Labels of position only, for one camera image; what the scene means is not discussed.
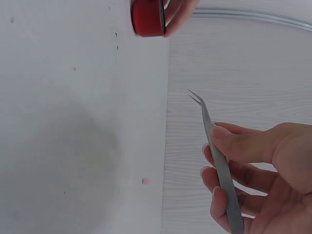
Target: finger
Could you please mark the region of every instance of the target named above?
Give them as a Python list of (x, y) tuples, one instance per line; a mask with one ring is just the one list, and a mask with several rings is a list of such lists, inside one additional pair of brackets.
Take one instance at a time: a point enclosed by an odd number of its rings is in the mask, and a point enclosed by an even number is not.
[[(201, 177), (203, 179), (204, 185), (208, 188), (210, 192), (213, 192), (213, 189), (216, 186), (220, 186), (215, 168), (202, 168)], [(259, 195), (250, 195), (247, 192), (240, 190), (239, 188), (235, 188), (235, 190), (241, 212), (246, 215), (258, 215), (262, 209), (266, 197)]]
[(173, 19), (170, 21), (166, 28), (165, 37), (169, 37), (174, 33), (182, 24), (192, 16), (194, 9), (196, 8), (199, 0), (184, 0), (175, 14)]
[(202, 147), (202, 152), (206, 158), (206, 160), (213, 166), (215, 166), (214, 158), (210, 151), (210, 146), (208, 143), (204, 144)]
[(172, 18), (178, 12), (178, 10), (180, 9), (181, 4), (182, 4), (181, 0), (171, 0), (169, 2), (167, 8), (165, 9), (166, 25), (168, 25), (170, 23)]
[[(228, 198), (226, 192), (219, 186), (216, 186), (213, 191), (213, 200), (211, 202), (210, 214), (212, 218), (227, 232), (231, 233), (231, 228), (229, 226), (228, 217), (226, 215)], [(245, 234), (249, 233), (251, 224), (253, 222), (252, 218), (243, 217)]]
[(235, 124), (231, 123), (224, 123), (224, 122), (216, 122), (214, 123), (216, 126), (221, 126), (227, 130), (229, 130), (233, 134), (241, 135), (241, 134), (251, 134), (251, 133), (259, 133), (260, 130), (244, 128)]
[[(206, 160), (215, 166), (209, 145), (203, 146), (203, 152)], [(261, 170), (249, 163), (238, 163), (232, 160), (229, 162), (229, 168), (236, 182), (263, 193), (269, 193), (279, 175), (277, 172)]]
[[(216, 122), (215, 125), (223, 127), (225, 129), (229, 130), (231, 133), (237, 134), (237, 135), (261, 132), (259, 130), (244, 128), (244, 127), (241, 127), (241, 126), (238, 126), (238, 125), (234, 125), (234, 124), (230, 124), (230, 123), (224, 123), (224, 122)], [(212, 154), (211, 154), (210, 147), (209, 147), (208, 143), (206, 143), (202, 147), (202, 152), (203, 152), (205, 158), (207, 159), (207, 161), (210, 164), (212, 164), (213, 166), (215, 166), (214, 165), (214, 160), (213, 160), (213, 157), (212, 157)]]
[(273, 153), (284, 132), (272, 128), (264, 132), (237, 135), (216, 126), (212, 130), (214, 145), (227, 157), (237, 162), (272, 163)]

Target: white wood grain surface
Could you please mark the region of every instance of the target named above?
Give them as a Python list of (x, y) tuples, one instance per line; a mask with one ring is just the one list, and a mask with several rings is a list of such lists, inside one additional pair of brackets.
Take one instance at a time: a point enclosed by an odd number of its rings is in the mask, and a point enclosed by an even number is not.
[(213, 121), (260, 130), (311, 124), (311, 39), (287, 26), (228, 19), (192, 19), (171, 38), (162, 234), (225, 233), (209, 214), (199, 175), (207, 140), (186, 89), (205, 99)]

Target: metal tweezers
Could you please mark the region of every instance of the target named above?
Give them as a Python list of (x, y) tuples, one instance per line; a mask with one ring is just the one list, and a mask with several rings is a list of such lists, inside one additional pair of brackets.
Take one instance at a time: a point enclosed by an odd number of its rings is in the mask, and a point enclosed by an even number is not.
[(239, 208), (235, 187), (230, 174), (228, 162), (225, 156), (214, 146), (212, 142), (211, 131), (212, 128), (215, 127), (215, 125), (211, 122), (204, 100), (200, 96), (193, 93), (191, 90), (189, 91), (199, 100), (198, 101), (194, 97), (189, 95), (194, 101), (196, 101), (201, 106), (204, 128), (208, 139), (208, 143), (210, 145), (210, 150), (214, 159), (214, 165), (218, 174), (220, 187), (223, 190), (225, 190), (228, 195), (228, 204), (226, 208), (226, 213), (232, 234), (243, 234), (244, 222)]

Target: fingernail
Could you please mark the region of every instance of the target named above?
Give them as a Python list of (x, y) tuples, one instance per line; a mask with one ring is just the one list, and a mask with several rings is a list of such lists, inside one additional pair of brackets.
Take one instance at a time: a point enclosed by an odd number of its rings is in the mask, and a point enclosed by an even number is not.
[(220, 186), (215, 186), (213, 189), (213, 198), (215, 197), (216, 190), (220, 189)]
[(203, 178), (202, 174), (203, 174), (203, 172), (204, 172), (206, 169), (208, 169), (208, 168), (210, 168), (210, 167), (209, 167), (209, 166), (205, 166), (205, 167), (203, 167), (202, 169), (200, 169), (200, 177)]
[(201, 148), (201, 151), (203, 152), (203, 155), (205, 155), (205, 148), (208, 146), (209, 144), (206, 143), (203, 145), (203, 147)]
[(225, 128), (222, 128), (220, 126), (214, 127), (212, 132), (211, 132), (211, 136), (216, 138), (216, 139), (223, 139), (228, 134), (230, 134), (230, 131), (225, 129)]

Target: pink speck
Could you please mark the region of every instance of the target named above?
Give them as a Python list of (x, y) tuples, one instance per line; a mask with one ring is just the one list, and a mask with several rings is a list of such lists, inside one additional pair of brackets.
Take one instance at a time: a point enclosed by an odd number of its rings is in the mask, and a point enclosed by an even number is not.
[(150, 183), (151, 183), (150, 179), (148, 179), (148, 178), (143, 178), (143, 179), (142, 179), (142, 184), (148, 185), (148, 184), (150, 184)]

